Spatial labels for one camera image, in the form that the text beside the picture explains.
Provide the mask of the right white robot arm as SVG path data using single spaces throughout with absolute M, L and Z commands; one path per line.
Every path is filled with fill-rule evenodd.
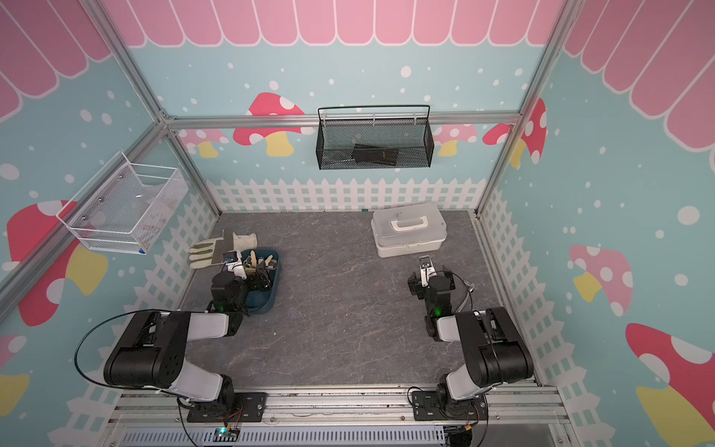
M 452 309 L 458 275 L 422 269 L 408 277 L 410 293 L 426 305 L 426 332 L 433 340 L 457 343 L 464 363 L 439 381 L 442 403 L 472 400 L 494 387 L 534 375 L 534 361 L 504 307 Z

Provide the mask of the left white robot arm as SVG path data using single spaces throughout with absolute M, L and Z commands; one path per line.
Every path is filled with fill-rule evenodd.
M 132 315 L 104 364 L 104 382 L 121 389 L 158 389 L 185 402 L 235 405 L 232 380 L 185 358 L 191 342 L 233 337 L 243 320 L 273 307 L 277 273 L 260 266 L 241 277 L 223 270 L 212 278 L 203 312 L 143 310 Z

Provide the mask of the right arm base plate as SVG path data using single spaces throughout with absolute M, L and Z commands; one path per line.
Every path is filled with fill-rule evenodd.
M 416 421 L 464 421 L 470 423 L 489 420 L 488 404 L 484 395 L 467 400 L 454 400 L 443 391 L 425 391 L 411 387 L 407 394 Z

